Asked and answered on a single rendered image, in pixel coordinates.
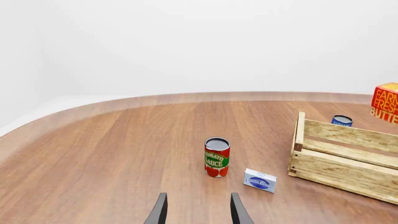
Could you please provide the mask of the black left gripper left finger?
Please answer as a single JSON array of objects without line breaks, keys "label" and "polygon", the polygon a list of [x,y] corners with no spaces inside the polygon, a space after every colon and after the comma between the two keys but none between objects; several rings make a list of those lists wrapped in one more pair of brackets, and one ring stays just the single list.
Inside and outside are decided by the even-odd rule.
[{"label": "black left gripper left finger", "polygon": [[159,194],[159,197],[144,224],[165,224],[167,219],[167,209],[167,194],[162,192]]}]

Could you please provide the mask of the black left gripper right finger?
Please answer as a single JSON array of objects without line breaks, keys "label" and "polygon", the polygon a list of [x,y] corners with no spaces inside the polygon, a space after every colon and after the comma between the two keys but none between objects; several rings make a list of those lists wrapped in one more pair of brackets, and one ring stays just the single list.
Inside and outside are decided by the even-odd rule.
[{"label": "black left gripper right finger", "polygon": [[236,192],[231,194],[230,210],[233,224],[254,224]]}]

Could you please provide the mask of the wooden slat tray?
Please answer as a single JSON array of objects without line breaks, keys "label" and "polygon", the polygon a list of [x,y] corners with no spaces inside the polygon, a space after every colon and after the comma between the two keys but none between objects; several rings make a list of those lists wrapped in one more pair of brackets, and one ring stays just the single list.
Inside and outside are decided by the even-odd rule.
[{"label": "wooden slat tray", "polygon": [[398,136],[298,114],[288,175],[398,205]]}]

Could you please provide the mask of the red and orange butter box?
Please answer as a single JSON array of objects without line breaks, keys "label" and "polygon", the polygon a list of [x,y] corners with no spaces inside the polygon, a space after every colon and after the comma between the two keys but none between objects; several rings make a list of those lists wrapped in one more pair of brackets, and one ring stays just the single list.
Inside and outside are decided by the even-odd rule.
[{"label": "red and orange butter box", "polygon": [[386,83],[375,87],[370,114],[398,125],[398,83]]}]

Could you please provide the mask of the white and blue small box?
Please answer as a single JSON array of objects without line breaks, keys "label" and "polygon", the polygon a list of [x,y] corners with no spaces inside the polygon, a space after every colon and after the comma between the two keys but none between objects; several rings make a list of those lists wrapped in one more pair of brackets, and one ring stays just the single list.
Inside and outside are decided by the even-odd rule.
[{"label": "white and blue small box", "polygon": [[246,170],[244,171],[244,185],[251,186],[273,194],[275,192],[276,183],[276,176],[268,175],[248,168],[246,168]]}]

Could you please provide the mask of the red tomato sauce tin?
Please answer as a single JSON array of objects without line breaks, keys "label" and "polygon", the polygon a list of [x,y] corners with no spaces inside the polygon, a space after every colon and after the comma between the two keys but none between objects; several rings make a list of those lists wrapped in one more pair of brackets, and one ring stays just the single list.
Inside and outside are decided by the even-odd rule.
[{"label": "red tomato sauce tin", "polygon": [[205,141],[205,172],[214,178],[225,177],[229,169],[230,143],[224,138],[212,137]]}]

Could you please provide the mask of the blue tin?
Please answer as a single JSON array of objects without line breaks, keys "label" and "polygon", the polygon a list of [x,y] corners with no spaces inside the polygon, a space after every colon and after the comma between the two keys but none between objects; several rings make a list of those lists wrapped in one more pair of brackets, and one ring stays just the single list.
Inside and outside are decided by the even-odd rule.
[{"label": "blue tin", "polygon": [[331,124],[352,127],[353,119],[345,115],[334,115]]}]

